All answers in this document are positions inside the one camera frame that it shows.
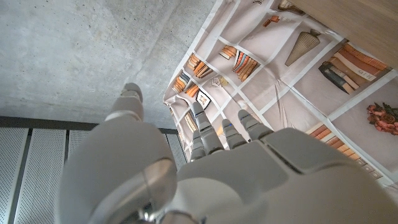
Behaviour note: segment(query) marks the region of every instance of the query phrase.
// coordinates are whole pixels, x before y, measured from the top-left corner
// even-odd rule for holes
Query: shelf
[[[184,112],[187,110],[188,103],[185,100],[180,99],[178,97],[176,97],[174,100],[175,100],[175,102],[171,104],[171,107],[173,108],[174,115],[176,116],[176,118],[178,120],[178,119],[181,119]]]
[[[223,87],[215,87],[211,83],[212,81],[208,80],[202,85],[202,88],[213,97],[217,105],[222,106],[229,99],[229,94]]]
[[[326,79],[319,66],[323,62],[329,60],[335,52],[337,52],[342,44],[338,44],[324,57],[322,57],[295,85],[294,87],[313,104],[323,114],[329,115],[336,111],[339,107],[343,106],[348,100],[354,98],[356,95],[361,93],[369,85],[380,79],[382,76],[378,76],[376,80],[366,83],[359,87],[351,94],[347,94],[340,90],[337,86],[332,84],[331,81]]]
[[[262,25],[272,16],[286,18],[286,14],[290,13],[267,13],[257,27],[239,43],[239,46],[257,55],[261,60],[267,61],[285,39],[286,34],[293,32],[297,21],[281,19],[279,22],[271,22],[267,27]]]
[[[366,108],[374,102],[398,107],[398,78],[385,84],[332,123],[389,172],[398,172],[398,136],[376,130],[367,120]]]
[[[187,74],[189,78],[193,78],[198,84],[205,83],[207,80],[217,76],[217,73],[213,71],[203,78],[198,78],[193,74],[193,70],[187,67],[187,63],[183,67],[184,73]]]
[[[208,46],[206,46],[206,44],[203,44],[205,42],[205,40],[207,39],[209,33],[207,33],[207,31],[205,31],[202,35],[202,37],[200,37],[199,43],[197,45],[197,47],[195,48],[195,52],[197,53],[197,55],[201,56],[202,58],[206,57],[206,54],[208,52]]]
[[[258,110],[261,110],[273,99],[277,98],[279,93],[287,87],[285,83],[278,82],[273,74],[261,69],[241,90],[251,99],[252,104]]]
[[[269,122],[274,131],[284,128],[295,128],[306,132],[320,122],[291,91],[272,105],[263,114],[263,117]]]
[[[238,75],[232,71],[232,68],[234,67],[235,57],[231,57],[229,60],[227,60],[226,58],[218,54],[224,46],[225,44],[218,40],[215,44],[215,47],[209,54],[207,62],[211,66],[219,70],[223,75],[226,75],[236,86],[239,86],[240,84],[242,84],[242,81],[238,78]]]
[[[264,1],[262,4],[258,4],[248,0],[241,1],[221,36],[231,43],[239,43],[264,17],[267,2]]]

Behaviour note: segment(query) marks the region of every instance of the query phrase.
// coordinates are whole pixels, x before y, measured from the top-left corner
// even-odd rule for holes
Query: orange book
[[[244,58],[243,64],[235,71],[235,73],[238,74],[245,67],[249,59],[250,57],[247,55],[246,58]]]
[[[251,68],[251,66],[253,65],[254,62],[255,62],[255,60],[253,60],[253,59],[251,59],[251,58],[249,59],[249,62],[246,64],[245,68],[242,69],[242,70],[239,72],[239,79],[240,79],[240,80],[242,80],[244,74],[246,74],[246,72]]]
[[[329,141],[326,142],[326,144],[328,144],[329,146],[332,146],[334,143],[337,143],[338,141],[340,141],[340,139],[338,139],[338,137],[333,137],[331,138]]]
[[[322,131],[319,135],[315,136],[315,138],[323,139],[325,136],[327,136],[330,133],[331,133],[331,131],[329,129],[326,129],[326,130]]]
[[[340,139],[338,140],[338,142],[334,143],[331,145],[331,147],[333,149],[338,149],[340,146],[342,146],[344,144],[344,142],[342,142]]]
[[[354,64],[356,67],[364,70],[365,72],[368,72],[374,76],[377,76],[381,70],[377,69],[371,65],[366,64],[365,62],[361,61],[360,59],[354,57],[354,55],[350,54],[348,51],[345,49],[340,49],[338,51],[345,59],[350,61],[352,64]]]
[[[197,74],[197,77],[200,77],[205,71],[207,71],[208,67],[205,65]]]
[[[342,145],[337,148],[337,150],[339,150],[340,152],[345,152],[348,149],[349,149],[349,147],[347,145]]]
[[[205,66],[205,63],[200,62],[199,65],[194,69],[193,73],[197,74],[204,66]]]
[[[246,72],[245,75],[250,76],[250,74],[253,72],[254,68],[257,66],[257,61],[254,61],[254,63],[250,66],[249,70]]]
[[[318,129],[316,129],[313,133],[310,134],[310,136],[314,137],[322,133],[322,131],[328,129],[325,125],[320,126]]]
[[[253,72],[253,70],[254,70],[254,68],[256,67],[256,65],[257,65],[257,61],[253,61],[253,64],[250,66],[250,68],[245,72],[245,74],[243,74],[243,76],[239,76],[240,78],[240,80],[243,82],[243,81],[245,81],[249,76],[250,76],[250,74]]]
[[[232,53],[234,53],[234,55],[236,55],[236,48],[232,47],[232,46],[225,46],[228,50],[230,50]]]
[[[382,63],[379,60],[369,57],[366,54],[363,54],[360,51],[356,50],[350,44],[345,44],[344,49],[347,52],[349,52],[350,54],[352,54],[354,57],[360,59],[361,61],[365,62],[366,64],[371,65],[379,70],[384,70],[388,67],[385,63]]]
[[[191,91],[191,93],[190,93],[189,96],[191,96],[191,97],[195,96],[195,94],[196,94],[198,91],[199,91],[199,87],[197,86],[195,89],[193,89],[193,90]]]
[[[267,27],[270,23],[271,23],[271,20],[267,19],[266,22],[262,26]]]

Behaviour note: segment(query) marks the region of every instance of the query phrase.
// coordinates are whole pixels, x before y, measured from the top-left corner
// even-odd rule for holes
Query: pink flower
[[[384,121],[378,121],[378,122],[376,122],[376,124],[377,124],[379,127],[382,127],[382,128],[386,128],[386,127],[387,127],[387,123],[384,122]]]
[[[386,111],[385,110],[375,111],[374,114],[377,116],[383,116],[386,114]]]
[[[366,108],[370,113],[374,112],[374,109],[376,109],[375,105],[369,105],[368,108]]]

